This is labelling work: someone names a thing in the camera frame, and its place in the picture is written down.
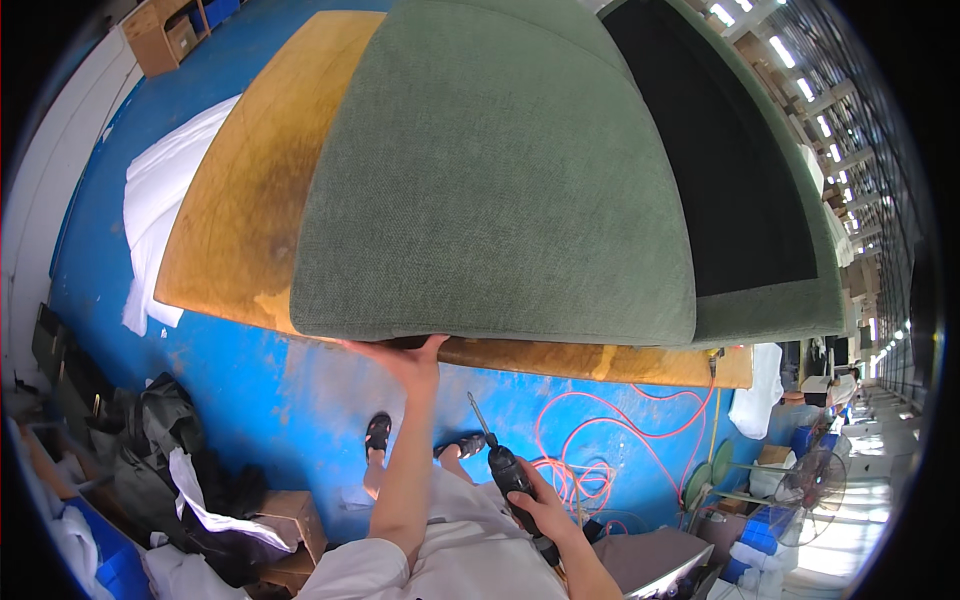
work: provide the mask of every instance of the foot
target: foot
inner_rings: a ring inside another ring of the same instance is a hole
[[[484,440],[482,433],[466,434],[456,442],[440,444],[435,447],[433,449],[433,457],[439,459],[440,455],[443,454],[445,450],[451,446],[455,446],[458,452],[457,458],[464,460],[465,458],[469,458],[482,450],[485,445],[487,445],[487,442]]]
[[[367,464],[370,463],[371,451],[387,451],[387,439],[390,438],[390,429],[393,422],[387,413],[377,413],[367,425],[367,437],[364,438],[364,453],[367,455]]]

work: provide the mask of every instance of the black fabric pile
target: black fabric pile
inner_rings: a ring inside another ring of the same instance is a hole
[[[267,481],[263,469],[244,466],[236,477],[204,446],[204,432],[190,395],[170,373],[162,373],[143,394],[117,389],[113,401],[89,420],[90,440],[101,462],[113,465],[118,500],[142,539],[151,532],[167,535],[186,553],[203,554],[230,586],[256,583],[257,564],[273,563],[286,552],[240,532],[209,532],[189,505],[182,520],[179,494],[170,476],[168,457],[179,447],[190,455],[210,513],[250,519],[263,504]]]

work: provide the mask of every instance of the wooden workbench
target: wooden workbench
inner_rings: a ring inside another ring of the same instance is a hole
[[[299,335],[290,283],[300,217],[320,149],[380,12],[310,18],[244,92],[201,162],[167,242],[155,298]],[[694,350],[451,338],[447,363],[598,381],[709,384]],[[719,387],[750,387],[753,349],[730,348]]]

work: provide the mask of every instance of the factory floor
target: factory floor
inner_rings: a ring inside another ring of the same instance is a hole
[[[264,467],[274,489],[306,489],[316,499],[333,541],[366,534],[369,509],[357,506],[365,468],[363,434],[370,416],[388,410],[399,423],[397,385],[366,359],[321,343],[291,338],[186,312],[180,326],[150,321],[145,337],[120,324],[132,280],[123,226],[125,171],[136,156],[187,119],[242,92],[283,42],[314,12],[333,9],[386,11],[390,0],[251,0],[217,27],[179,70],[144,81],[118,112],[109,135],[91,157],[66,224],[54,272],[51,305],[115,384],[142,390],[144,380],[172,373],[192,395],[208,443],[232,469]],[[691,420],[700,406],[693,396],[654,401],[629,385],[493,372],[441,365],[437,440],[475,430],[467,403],[471,391],[500,440],[527,458],[541,456],[535,421],[552,398],[566,392],[596,395],[623,410],[641,430],[659,434]],[[675,388],[643,386],[667,396]],[[707,392],[693,390],[699,398]],[[679,482],[708,456],[710,424],[718,394],[704,416],[677,435],[650,446]],[[727,418],[732,390],[719,394],[717,443],[734,441],[734,460],[752,462],[762,441],[741,436]],[[786,415],[783,410],[775,415]],[[584,395],[564,396],[545,414],[540,436],[558,456],[567,436],[583,421],[614,414]],[[774,418],[771,443],[785,443],[789,419]],[[569,446],[566,460],[604,460],[616,469],[608,509],[631,533],[678,522],[677,493],[634,435],[610,423],[593,424]],[[490,479],[484,457],[465,461],[477,481]],[[746,473],[732,469],[730,488]],[[606,521],[612,514],[601,514]]]

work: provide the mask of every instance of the white wall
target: white wall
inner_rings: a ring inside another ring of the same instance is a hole
[[[114,27],[86,57],[36,130],[3,215],[3,387],[13,370],[47,389],[31,352],[36,311],[50,293],[60,225],[90,153],[110,118],[143,77]]]

